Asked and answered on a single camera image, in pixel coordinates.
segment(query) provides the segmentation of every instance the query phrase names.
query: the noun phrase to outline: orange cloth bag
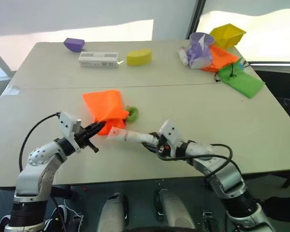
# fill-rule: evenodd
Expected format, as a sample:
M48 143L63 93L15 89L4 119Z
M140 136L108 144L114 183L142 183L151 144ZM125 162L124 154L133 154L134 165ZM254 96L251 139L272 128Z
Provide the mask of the orange cloth bag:
M127 118L129 112L122 109L121 95L118 90L85 93L83 99L94 121L106 121L98 135L108 135L113 126L125 128L123 120Z
M231 63L234 63L238 60L237 56L223 50L214 44L209 48L209 50L212 53L213 61L210 66L202 68L204 71L216 73L219 71L219 69L222 69L226 65L230 65Z

